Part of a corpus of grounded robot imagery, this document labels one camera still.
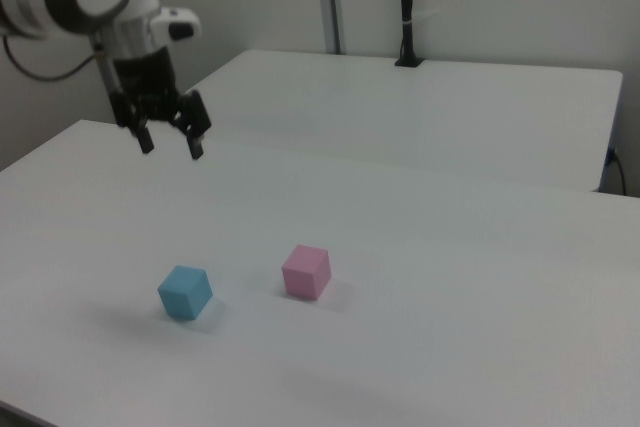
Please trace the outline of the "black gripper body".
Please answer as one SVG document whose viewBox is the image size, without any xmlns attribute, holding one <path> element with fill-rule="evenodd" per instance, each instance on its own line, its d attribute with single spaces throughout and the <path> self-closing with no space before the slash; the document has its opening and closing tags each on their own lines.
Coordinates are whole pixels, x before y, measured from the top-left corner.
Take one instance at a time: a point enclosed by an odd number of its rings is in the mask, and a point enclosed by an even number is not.
<svg viewBox="0 0 640 427">
<path fill-rule="evenodd" d="M 112 93 L 117 122 L 133 118 L 175 122 L 181 114 L 176 77 L 167 47 L 135 59 L 114 60 L 119 87 Z"/>
</svg>

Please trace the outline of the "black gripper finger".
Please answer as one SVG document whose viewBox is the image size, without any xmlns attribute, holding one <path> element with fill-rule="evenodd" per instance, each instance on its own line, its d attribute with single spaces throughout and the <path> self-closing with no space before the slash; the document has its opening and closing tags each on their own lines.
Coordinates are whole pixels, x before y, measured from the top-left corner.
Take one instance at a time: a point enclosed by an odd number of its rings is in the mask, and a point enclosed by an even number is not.
<svg viewBox="0 0 640 427">
<path fill-rule="evenodd" d="M 126 128 L 138 140 L 143 154 L 153 150 L 153 141 L 147 129 L 147 118 L 121 91 L 110 93 L 110 103 L 116 124 Z"/>
<path fill-rule="evenodd" d="M 202 140 L 211 128 L 211 120 L 197 90 L 178 97 L 176 112 L 170 123 L 185 136 L 192 159 L 200 159 L 204 154 Z"/>
</svg>

